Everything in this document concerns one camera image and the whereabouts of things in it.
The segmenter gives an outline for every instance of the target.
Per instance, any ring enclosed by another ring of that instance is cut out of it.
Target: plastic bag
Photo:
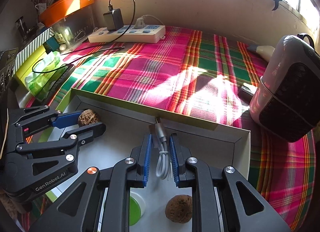
[[[59,68],[62,64],[63,61],[60,59],[60,53],[55,51],[49,53],[42,61],[40,61],[34,70],[37,72],[51,71]],[[26,87],[33,96],[37,96],[54,73],[55,72],[39,74],[31,72],[24,80]]]

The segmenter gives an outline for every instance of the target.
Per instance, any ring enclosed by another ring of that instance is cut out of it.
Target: white power cord
[[[164,23],[159,20],[157,17],[153,16],[153,15],[143,15],[142,17],[138,18],[135,25],[134,25],[134,28],[135,29],[142,29],[146,24],[144,23],[144,20],[147,18],[147,17],[150,17],[150,18],[153,18],[155,20],[157,20],[161,25],[164,25]]]
[[[159,142],[159,159],[156,167],[156,176],[163,180],[168,176],[170,161],[166,133],[159,118],[156,118],[155,128]]]

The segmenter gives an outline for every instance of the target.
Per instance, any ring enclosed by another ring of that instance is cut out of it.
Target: charger
[[[115,31],[123,28],[123,19],[120,9],[113,9],[112,5],[109,5],[109,11],[103,14],[104,21],[106,22],[108,31]]]

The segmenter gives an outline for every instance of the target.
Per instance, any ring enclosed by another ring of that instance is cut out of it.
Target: wall
[[[28,28],[36,25],[37,12],[30,0],[9,0],[0,14],[0,50],[21,46],[21,37],[14,25],[21,16]]]
[[[99,26],[105,26],[103,13],[108,11],[108,1],[95,0],[93,5]],[[121,8],[128,25],[132,18],[132,0],[112,0],[112,4],[114,8]],[[286,8],[280,6],[271,11],[273,7],[272,0],[136,0],[135,17],[151,14],[165,25],[213,32],[248,44],[276,46],[286,34],[312,35]]]

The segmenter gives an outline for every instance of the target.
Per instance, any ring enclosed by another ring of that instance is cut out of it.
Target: white power strip
[[[165,38],[165,26],[145,25],[142,29],[130,29],[116,42],[136,42],[136,43],[153,43],[156,44],[160,39]],[[90,43],[111,42],[119,37],[128,26],[124,26],[117,31],[108,31],[107,28],[100,28],[88,36]]]

